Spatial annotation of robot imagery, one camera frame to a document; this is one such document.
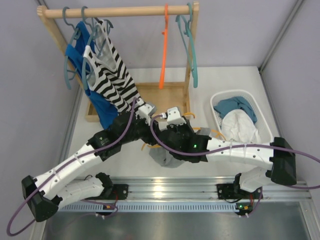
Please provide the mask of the grey tank top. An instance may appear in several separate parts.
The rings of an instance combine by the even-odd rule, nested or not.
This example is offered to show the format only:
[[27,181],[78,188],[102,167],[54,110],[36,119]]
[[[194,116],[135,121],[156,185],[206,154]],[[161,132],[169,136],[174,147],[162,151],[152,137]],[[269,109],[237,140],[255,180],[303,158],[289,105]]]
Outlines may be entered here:
[[[208,151],[208,141],[212,139],[210,133],[210,128],[202,127],[200,130],[195,131],[191,138],[185,140],[169,136],[169,131],[167,129],[156,135],[162,143],[176,151],[184,153],[203,153]],[[179,155],[174,152],[172,153],[163,147],[151,148],[149,150],[149,155],[157,164],[165,168],[177,168],[184,162],[199,163],[208,161],[207,157],[204,155]]]

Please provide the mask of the yellow plastic hanger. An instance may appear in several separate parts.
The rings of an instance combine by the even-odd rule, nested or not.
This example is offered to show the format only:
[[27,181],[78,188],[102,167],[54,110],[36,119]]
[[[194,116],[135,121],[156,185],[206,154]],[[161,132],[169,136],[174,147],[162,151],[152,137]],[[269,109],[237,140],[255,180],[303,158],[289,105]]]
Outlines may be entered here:
[[[183,113],[182,115],[183,115],[184,117],[192,116],[194,119],[196,118],[196,115],[195,115],[193,112]],[[193,130],[200,130],[201,128],[200,128],[200,127],[193,127],[192,129],[193,129]],[[223,140],[226,140],[225,136],[224,136],[221,132],[219,132],[219,131],[217,131],[217,130],[214,130],[214,129],[211,129],[210,132],[211,132],[211,133],[215,133],[215,136],[214,136],[215,138],[222,138]],[[147,143],[144,143],[144,144],[142,145],[142,147],[141,147],[141,151],[143,151],[145,147],[148,147],[148,148],[150,148],[150,149],[161,148],[161,146],[158,145],[158,144],[156,144],[156,145],[149,145],[149,144],[147,144]]]

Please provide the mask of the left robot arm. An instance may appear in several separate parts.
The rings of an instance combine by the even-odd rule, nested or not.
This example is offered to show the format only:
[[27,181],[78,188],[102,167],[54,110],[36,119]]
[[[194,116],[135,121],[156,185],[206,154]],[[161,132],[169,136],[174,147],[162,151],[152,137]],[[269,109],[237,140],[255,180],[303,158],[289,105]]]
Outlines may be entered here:
[[75,154],[48,172],[22,181],[22,194],[36,222],[51,218],[64,206],[80,200],[113,198],[114,184],[110,176],[98,173],[90,179],[74,183],[86,170],[103,163],[121,151],[122,145],[136,140],[154,144],[150,131],[151,115],[125,112],[112,125],[93,135]]

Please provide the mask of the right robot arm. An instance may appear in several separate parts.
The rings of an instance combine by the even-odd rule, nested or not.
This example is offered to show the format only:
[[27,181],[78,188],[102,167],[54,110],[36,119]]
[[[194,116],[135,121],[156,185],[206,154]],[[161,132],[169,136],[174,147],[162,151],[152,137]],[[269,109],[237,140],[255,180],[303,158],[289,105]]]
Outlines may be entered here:
[[187,124],[151,130],[156,141],[177,160],[190,163],[230,162],[253,166],[236,174],[232,186],[223,190],[220,198],[247,199],[257,189],[275,183],[282,186],[297,184],[296,155],[281,137],[261,146],[211,138],[207,133],[194,132]]

